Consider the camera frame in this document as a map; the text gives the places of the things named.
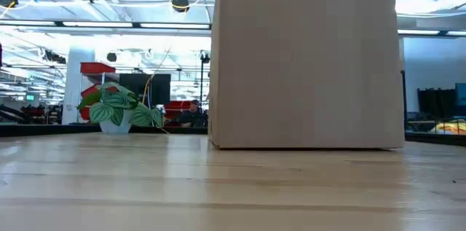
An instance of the potted plant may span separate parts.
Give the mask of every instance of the potted plant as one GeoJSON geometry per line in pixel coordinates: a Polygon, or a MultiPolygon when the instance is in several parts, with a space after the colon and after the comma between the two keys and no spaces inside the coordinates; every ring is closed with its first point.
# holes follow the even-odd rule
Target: potted plant
{"type": "Polygon", "coordinates": [[[90,121],[100,124],[104,133],[128,133],[131,125],[163,126],[163,114],[139,102],[135,93],[114,82],[96,87],[97,92],[86,95],[78,105],[90,106],[90,121]]]}

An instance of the person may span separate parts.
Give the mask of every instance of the person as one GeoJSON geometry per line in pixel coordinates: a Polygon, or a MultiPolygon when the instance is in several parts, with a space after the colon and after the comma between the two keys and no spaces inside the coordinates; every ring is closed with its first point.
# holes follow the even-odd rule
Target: person
{"type": "Polygon", "coordinates": [[[189,110],[183,111],[179,117],[181,127],[195,128],[202,126],[204,123],[204,116],[199,108],[199,101],[193,100],[189,106],[189,110]]]}

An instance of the white pot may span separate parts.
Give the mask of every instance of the white pot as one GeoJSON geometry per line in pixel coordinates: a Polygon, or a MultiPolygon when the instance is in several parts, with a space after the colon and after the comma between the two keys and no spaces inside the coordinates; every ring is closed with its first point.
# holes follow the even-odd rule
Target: white pot
{"type": "Polygon", "coordinates": [[[111,120],[100,122],[100,129],[108,134],[127,134],[130,132],[131,124],[129,123],[133,110],[123,110],[123,120],[120,126],[115,125],[111,120]]]}

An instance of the black monitor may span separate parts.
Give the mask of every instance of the black monitor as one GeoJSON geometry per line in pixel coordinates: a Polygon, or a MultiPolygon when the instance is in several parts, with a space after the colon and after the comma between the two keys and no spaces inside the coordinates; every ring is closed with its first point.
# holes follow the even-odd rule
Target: black monitor
{"type": "MultiPolygon", "coordinates": [[[[150,78],[150,74],[120,74],[119,83],[121,86],[134,92],[139,97],[139,101],[142,101],[144,88],[146,87],[147,80],[150,78]]],[[[152,106],[170,103],[170,82],[171,74],[154,75],[149,88],[152,106]]]]}

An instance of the wooden surface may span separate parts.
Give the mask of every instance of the wooden surface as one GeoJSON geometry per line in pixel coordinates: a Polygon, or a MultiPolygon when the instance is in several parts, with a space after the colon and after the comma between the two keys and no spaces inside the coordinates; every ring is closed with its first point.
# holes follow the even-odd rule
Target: wooden surface
{"type": "Polygon", "coordinates": [[[464,231],[465,216],[462,147],[255,152],[214,150],[205,136],[0,138],[5,231],[464,231]]]}

